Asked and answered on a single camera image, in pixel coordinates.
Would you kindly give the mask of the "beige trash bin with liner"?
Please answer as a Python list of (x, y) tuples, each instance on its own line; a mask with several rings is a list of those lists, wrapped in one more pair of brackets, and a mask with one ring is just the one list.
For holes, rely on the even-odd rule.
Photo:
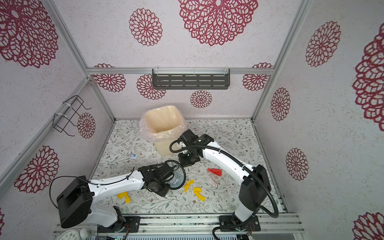
[(168, 156), (170, 144), (187, 130), (183, 114), (175, 106), (152, 109), (143, 114), (140, 123), (143, 139), (153, 143), (159, 155)]

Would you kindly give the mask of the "teal plastic dustpan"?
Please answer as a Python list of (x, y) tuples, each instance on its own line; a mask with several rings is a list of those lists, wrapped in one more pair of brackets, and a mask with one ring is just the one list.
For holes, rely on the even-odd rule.
[(185, 184), (186, 174), (184, 168), (175, 163), (169, 163), (173, 173), (171, 179), (167, 182), (172, 190), (180, 189)]

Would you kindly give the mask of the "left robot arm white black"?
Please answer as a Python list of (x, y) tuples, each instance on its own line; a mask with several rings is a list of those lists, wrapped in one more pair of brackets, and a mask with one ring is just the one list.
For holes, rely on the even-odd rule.
[(119, 207), (100, 205), (99, 201), (139, 190), (148, 190), (165, 197), (170, 190), (182, 188), (186, 179), (185, 169), (174, 160), (140, 167), (127, 175), (107, 179), (88, 180), (86, 176), (74, 176), (54, 205), (59, 211), (63, 229), (79, 224), (96, 224), (105, 233), (115, 233), (128, 227), (127, 220)]

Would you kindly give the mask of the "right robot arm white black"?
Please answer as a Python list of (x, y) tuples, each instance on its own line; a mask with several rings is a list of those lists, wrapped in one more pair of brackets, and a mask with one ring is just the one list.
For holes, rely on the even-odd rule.
[(240, 186), (240, 204), (229, 220), (213, 228), (212, 235), (218, 240), (217, 231), (244, 231), (248, 227), (255, 230), (257, 213), (264, 211), (270, 217), (279, 217), (278, 205), (271, 194), (271, 184), (267, 170), (261, 166), (247, 164), (225, 151), (212, 137), (195, 135), (185, 131), (173, 141), (169, 150), (178, 154), (183, 168), (189, 167), (205, 158), (229, 174)]

